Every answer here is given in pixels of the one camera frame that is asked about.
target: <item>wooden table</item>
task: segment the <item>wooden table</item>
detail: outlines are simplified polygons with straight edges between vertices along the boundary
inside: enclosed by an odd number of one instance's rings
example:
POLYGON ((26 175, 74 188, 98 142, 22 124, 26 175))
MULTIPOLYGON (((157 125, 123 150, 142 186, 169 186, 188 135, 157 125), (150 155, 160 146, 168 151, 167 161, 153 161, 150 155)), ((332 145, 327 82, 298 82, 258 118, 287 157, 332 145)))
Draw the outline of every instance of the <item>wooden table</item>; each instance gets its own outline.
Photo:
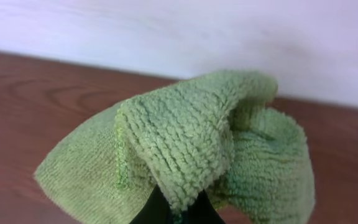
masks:
MULTIPOLYGON (((0 224, 78 223, 32 174, 54 145, 91 115, 172 80, 0 54, 0 224)), ((310 223, 358 224, 358 111, 278 99, 309 137, 317 206, 310 223)), ((227 223, 248 223, 233 208, 227 223)))

